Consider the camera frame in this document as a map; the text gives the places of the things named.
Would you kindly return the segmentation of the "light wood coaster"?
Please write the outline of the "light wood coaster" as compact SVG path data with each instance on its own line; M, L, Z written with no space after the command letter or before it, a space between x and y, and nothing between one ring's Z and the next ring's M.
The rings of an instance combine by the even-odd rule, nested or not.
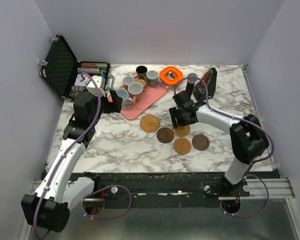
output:
M185 155L191 151L192 145L186 138L177 138L173 143L174 150L181 155Z

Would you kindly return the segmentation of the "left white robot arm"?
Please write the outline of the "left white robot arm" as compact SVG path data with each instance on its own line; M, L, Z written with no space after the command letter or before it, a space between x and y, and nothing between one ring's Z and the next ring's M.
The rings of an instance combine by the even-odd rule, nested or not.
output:
M88 91L75 96L74 113L64 130L54 163L34 193L25 194L21 200L29 225L60 233L68 223L71 210L85 196L94 198L100 194L101 185L96 175L85 174L72 186L68 185L68 181L96 133L95 125L100 116L121 111L122 97L115 90L110 91L110 96L97 97Z

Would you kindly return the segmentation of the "small tan cup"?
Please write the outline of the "small tan cup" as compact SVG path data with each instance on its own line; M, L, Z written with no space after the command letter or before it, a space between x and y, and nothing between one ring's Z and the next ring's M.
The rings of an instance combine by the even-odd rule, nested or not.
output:
M138 80L136 80L135 81L136 83L140 83L141 85L142 85L142 87L143 88L145 88L146 87L146 81L144 80L144 79L138 79Z

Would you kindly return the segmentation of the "light blue mug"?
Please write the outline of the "light blue mug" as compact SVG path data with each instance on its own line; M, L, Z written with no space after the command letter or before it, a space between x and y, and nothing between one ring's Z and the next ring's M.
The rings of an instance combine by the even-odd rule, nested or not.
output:
M133 99L130 97L129 92L125 88L118 88L115 90L115 92L118 97L122 98L122 109L133 103Z

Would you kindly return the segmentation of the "black poker chip case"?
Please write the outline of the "black poker chip case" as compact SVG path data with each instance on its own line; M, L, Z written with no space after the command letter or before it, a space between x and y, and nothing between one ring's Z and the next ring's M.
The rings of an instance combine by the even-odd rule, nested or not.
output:
M51 37L50 43L46 59L38 63L41 66L39 75L60 97L73 100L76 93L85 90L87 83L81 77L83 72L96 77L99 89L107 89L109 62L78 60L61 34Z

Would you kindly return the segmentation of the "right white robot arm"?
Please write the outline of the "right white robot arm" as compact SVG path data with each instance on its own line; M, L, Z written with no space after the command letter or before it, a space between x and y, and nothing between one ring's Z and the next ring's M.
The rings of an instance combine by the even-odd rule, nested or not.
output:
M206 101L194 102L186 91L175 94L176 107L169 109L173 128L195 123L207 124L230 136L234 159L220 183L220 191L231 196L238 190L252 162L269 147L269 141L256 116L232 115L209 106Z

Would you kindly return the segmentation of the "pink mug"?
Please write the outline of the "pink mug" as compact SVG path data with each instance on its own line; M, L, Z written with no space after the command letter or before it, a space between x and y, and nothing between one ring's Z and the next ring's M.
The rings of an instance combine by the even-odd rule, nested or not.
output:
M128 86L135 82L135 78L132 76L125 76L122 80L122 86L127 90Z
M139 82L133 82L128 85L127 91L129 93L129 96L132 98L132 102L139 103L142 98L144 87Z

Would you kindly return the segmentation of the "orange lid container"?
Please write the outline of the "orange lid container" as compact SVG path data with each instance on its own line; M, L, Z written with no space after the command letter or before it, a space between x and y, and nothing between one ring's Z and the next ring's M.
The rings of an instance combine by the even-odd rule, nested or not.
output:
M174 66L168 66L159 73L162 84L168 87L174 87L183 77L183 73Z

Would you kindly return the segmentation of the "small woven rattan coaster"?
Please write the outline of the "small woven rattan coaster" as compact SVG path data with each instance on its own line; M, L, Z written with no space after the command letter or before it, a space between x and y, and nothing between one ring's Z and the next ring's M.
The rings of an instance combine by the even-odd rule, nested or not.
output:
M190 134L191 132L191 127L189 125L187 126L179 126L177 128L173 128L172 132L178 136L178 137L186 137Z

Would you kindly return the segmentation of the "dark wood coaster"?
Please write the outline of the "dark wood coaster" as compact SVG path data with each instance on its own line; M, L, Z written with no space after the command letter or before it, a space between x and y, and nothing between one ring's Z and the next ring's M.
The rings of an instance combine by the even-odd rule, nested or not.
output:
M166 144L174 139L174 133L170 128L162 127L157 131L156 137L159 142Z
M210 146L210 140L204 134L196 134L192 138L192 145L199 151L207 150Z

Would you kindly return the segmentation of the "large woven rattan coaster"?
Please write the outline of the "large woven rattan coaster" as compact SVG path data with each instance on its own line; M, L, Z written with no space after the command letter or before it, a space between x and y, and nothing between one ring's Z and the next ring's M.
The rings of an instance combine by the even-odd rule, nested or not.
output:
M160 120L154 115L145 115L140 120L140 128L146 133L153 133L160 127Z

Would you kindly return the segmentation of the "pink serving tray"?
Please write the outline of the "pink serving tray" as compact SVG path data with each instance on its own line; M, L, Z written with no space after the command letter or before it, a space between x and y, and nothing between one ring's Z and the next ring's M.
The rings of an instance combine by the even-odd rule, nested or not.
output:
M140 102L129 104L126 108L122 109L120 113L127 120L134 120L160 98L167 93L167 88L159 84L155 87L146 86L144 92L141 95Z

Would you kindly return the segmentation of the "black gold mug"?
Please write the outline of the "black gold mug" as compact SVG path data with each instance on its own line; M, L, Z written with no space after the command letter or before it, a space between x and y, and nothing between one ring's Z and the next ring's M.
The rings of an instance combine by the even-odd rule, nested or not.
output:
M135 69L138 79L146 79L146 74L148 72L148 68L144 65L139 65Z

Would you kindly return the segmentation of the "pink mug front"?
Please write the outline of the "pink mug front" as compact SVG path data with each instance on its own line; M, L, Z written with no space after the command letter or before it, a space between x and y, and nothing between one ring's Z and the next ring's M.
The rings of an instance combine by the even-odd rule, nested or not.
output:
M128 85L127 91L129 93L129 96L132 98L132 102L139 103L142 98L144 87L139 82L133 82Z

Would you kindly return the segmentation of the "grey mug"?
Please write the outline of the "grey mug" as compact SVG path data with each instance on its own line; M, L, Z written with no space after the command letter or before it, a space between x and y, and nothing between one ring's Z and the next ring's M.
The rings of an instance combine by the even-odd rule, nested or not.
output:
M148 86L152 88L162 83L159 74L155 70L149 70L146 73L146 79L148 81Z

